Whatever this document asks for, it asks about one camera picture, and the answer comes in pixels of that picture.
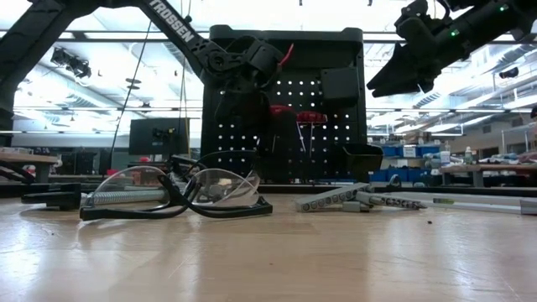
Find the monitor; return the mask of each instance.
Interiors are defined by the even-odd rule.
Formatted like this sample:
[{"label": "monitor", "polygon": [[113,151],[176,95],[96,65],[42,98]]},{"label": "monitor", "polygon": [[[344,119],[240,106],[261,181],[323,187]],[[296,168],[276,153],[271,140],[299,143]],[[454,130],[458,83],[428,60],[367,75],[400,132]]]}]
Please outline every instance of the monitor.
[{"label": "monitor", "polygon": [[128,153],[131,155],[187,154],[189,142],[186,135],[186,123],[186,118],[132,120]]}]

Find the pegboard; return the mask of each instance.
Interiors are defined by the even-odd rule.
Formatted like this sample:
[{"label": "pegboard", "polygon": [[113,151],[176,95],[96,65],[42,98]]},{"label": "pegboard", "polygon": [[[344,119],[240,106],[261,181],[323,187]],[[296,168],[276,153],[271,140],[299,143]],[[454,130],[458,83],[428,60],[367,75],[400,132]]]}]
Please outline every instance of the pegboard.
[{"label": "pegboard", "polygon": [[[244,35],[265,40],[283,53],[294,44],[293,53],[277,84],[268,94],[270,104],[287,106],[295,112],[324,113],[328,121],[324,124],[300,124],[299,127],[295,124],[289,127],[286,138],[268,135],[257,145],[258,137],[242,129],[240,121],[226,125],[215,121],[214,112],[225,92],[207,87],[203,97],[201,155],[262,148],[260,151],[270,154],[263,157],[263,178],[274,183],[289,183],[293,179],[352,179],[347,170],[347,159],[341,156],[340,151],[344,143],[367,142],[362,30],[247,31],[232,30],[226,25],[213,26],[210,30],[210,39],[223,48]],[[354,107],[331,107],[323,99],[321,71],[349,66],[356,68],[360,97]],[[245,175],[250,171],[252,161],[229,153],[215,156],[207,164]]]}]

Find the metal spring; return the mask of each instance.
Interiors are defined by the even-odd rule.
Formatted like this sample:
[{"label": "metal spring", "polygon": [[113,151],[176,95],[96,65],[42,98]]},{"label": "metal spring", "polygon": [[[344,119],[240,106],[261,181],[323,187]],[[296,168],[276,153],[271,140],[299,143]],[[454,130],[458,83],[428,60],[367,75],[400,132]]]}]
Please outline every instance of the metal spring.
[{"label": "metal spring", "polygon": [[87,196],[86,205],[98,206],[128,202],[167,201],[168,199],[168,192],[164,189],[93,192]]}]

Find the blue storage box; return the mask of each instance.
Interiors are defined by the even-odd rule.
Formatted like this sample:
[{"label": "blue storage box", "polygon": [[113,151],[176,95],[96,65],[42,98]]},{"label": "blue storage box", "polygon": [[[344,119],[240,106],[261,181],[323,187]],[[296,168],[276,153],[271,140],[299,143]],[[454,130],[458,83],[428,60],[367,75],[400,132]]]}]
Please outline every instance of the blue storage box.
[{"label": "blue storage box", "polygon": [[384,156],[399,156],[399,148],[383,147]]},{"label": "blue storage box", "polygon": [[388,175],[387,170],[375,171],[373,172],[373,174],[369,175],[369,181],[381,181],[381,182],[388,181],[387,175]]},{"label": "blue storage box", "polygon": [[409,181],[409,170],[408,169],[388,169],[388,177],[386,178],[389,181],[392,176],[399,175],[401,181]]},{"label": "blue storage box", "polygon": [[416,150],[417,156],[424,156],[425,154],[437,154],[440,152],[440,147],[418,147]]},{"label": "blue storage box", "polygon": [[421,174],[424,172],[422,169],[409,169],[409,181],[415,182],[420,180]]}]

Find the clear lens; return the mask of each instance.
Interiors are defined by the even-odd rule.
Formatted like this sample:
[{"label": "clear lens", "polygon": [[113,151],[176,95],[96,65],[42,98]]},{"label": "clear lens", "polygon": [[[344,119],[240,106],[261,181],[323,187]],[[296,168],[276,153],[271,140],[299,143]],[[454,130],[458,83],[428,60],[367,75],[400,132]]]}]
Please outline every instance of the clear lens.
[{"label": "clear lens", "polygon": [[204,206],[251,206],[258,201],[259,176],[246,179],[224,169],[204,169],[194,175],[199,190],[193,200]]},{"label": "clear lens", "polygon": [[168,192],[157,176],[160,169],[138,166],[125,169],[107,178],[86,198],[85,206],[123,210],[142,210],[165,204]]}]

